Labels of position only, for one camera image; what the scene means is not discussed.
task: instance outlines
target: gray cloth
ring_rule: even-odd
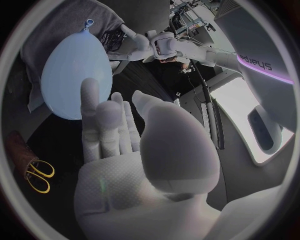
[[[89,31],[98,39],[124,22],[113,10],[96,0],[66,0],[35,28],[21,48],[21,58],[32,83],[27,105],[30,112],[44,102],[40,81],[48,57],[64,38],[79,32],[87,19],[94,20]]]

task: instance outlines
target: yellow scissors handle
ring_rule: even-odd
[[[34,162],[41,162],[41,163],[48,164],[48,165],[52,168],[52,173],[49,174],[49,175],[47,175],[47,174],[41,172],[40,170],[36,169],[36,167],[33,166],[32,163],[30,164],[30,166],[31,166],[38,174],[41,174],[42,176],[44,176],[44,177],[46,177],[46,178],[52,178],[52,177],[53,177],[55,171],[54,171],[54,167],[53,167],[50,163],[48,163],[48,162],[46,162],[46,161],[42,161],[42,160],[36,160],[36,161],[34,161]]]
[[[29,181],[29,179],[28,179],[28,177],[27,177],[27,181],[29,182],[30,186],[31,186],[34,190],[36,190],[36,191],[37,191],[38,193],[40,193],[40,194],[46,194],[46,193],[48,193],[48,192],[50,191],[50,184],[49,184],[49,182],[48,182],[47,180],[45,180],[45,179],[42,178],[41,176],[35,174],[34,172],[31,172],[31,171],[26,171],[26,172],[29,173],[29,174],[35,175],[35,176],[37,176],[38,178],[44,180],[44,181],[46,182],[47,186],[48,186],[48,188],[47,188],[46,191],[38,190],[37,188],[35,188],[35,187],[32,185],[32,183]]]

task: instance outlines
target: glove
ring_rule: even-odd
[[[138,61],[154,55],[153,47],[147,37],[132,31],[124,24],[121,25],[121,30],[135,42],[137,47],[125,54],[109,51],[107,55],[110,60]]]
[[[99,104],[99,85],[93,78],[82,82],[80,94],[84,165],[75,189],[75,216],[89,239],[115,239],[116,232],[108,231],[107,225],[121,234],[128,221],[112,222],[171,201],[145,177],[130,104],[118,92]]]

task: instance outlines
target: brown leather case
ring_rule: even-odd
[[[30,164],[39,160],[34,152],[25,143],[22,136],[17,131],[12,131],[5,140],[7,156],[13,161],[18,172],[27,179],[27,170],[34,172]]]

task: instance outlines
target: light blue balloon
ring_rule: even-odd
[[[108,99],[113,83],[109,58],[101,42],[89,32],[93,20],[74,33],[53,50],[41,76],[41,93],[45,103],[57,116],[80,120],[81,83],[86,78],[99,82],[99,102]]]

